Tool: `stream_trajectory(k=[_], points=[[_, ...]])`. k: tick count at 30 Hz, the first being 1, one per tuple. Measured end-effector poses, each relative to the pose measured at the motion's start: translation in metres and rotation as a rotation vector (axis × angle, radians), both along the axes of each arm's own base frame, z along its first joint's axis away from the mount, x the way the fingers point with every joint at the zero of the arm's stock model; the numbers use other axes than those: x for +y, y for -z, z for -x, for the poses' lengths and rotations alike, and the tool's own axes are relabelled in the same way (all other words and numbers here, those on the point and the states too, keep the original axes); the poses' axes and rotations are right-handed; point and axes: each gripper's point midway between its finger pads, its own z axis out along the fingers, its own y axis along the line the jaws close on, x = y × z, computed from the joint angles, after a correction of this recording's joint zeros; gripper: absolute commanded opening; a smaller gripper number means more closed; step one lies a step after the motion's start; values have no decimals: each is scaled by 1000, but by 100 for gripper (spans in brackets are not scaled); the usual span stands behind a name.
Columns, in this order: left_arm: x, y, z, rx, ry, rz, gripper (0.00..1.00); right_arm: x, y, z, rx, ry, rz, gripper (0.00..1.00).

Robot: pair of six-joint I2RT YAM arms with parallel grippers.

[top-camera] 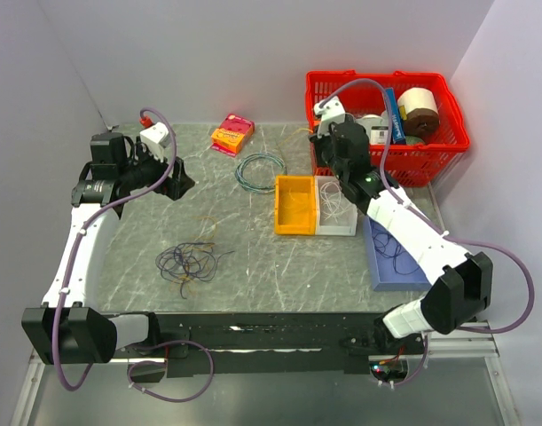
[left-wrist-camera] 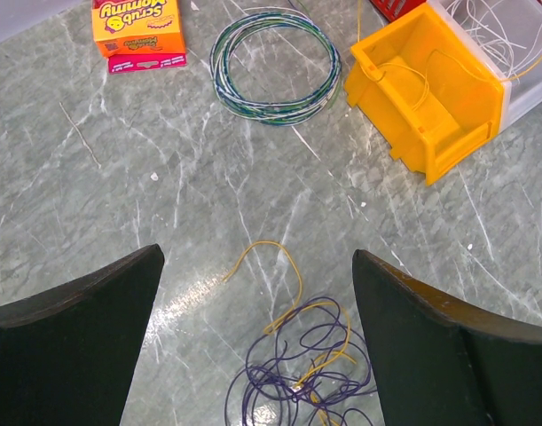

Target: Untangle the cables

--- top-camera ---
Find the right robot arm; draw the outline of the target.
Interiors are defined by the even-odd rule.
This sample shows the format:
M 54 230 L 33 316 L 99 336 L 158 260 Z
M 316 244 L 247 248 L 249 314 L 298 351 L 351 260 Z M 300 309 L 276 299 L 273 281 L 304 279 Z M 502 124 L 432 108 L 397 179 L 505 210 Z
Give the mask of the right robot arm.
M 434 229 L 398 182 L 372 164 L 361 125 L 331 123 L 326 134 L 314 133 L 309 140 L 346 199 L 397 240 L 431 285 L 423 297 L 384 314 L 373 334 L 380 351 L 396 352 L 412 334 L 447 335 L 489 306 L 492 261 L 483 252 L 471 254 Z

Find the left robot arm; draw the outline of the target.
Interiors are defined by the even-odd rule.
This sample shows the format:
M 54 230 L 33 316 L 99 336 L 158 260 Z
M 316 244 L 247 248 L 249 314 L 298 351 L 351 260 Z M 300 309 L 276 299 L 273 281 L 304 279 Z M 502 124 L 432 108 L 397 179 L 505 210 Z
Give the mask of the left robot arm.
M 136 139 L 108 131 L 90 140 L 91 159 L 72 191 L 71 225 L 59 269 L 40 306 L 23 312 L 21 326 L 41 361 L 51 365 L 107 363 L 127 346 L 150 357 L 160 350 L 159 322 L 151 312 L 105 315 L 96 290 L 107 247 L 126 198 L 141 188 L 176 201 L 192 189 L 172 147 L 169 129 L 156 123 Z

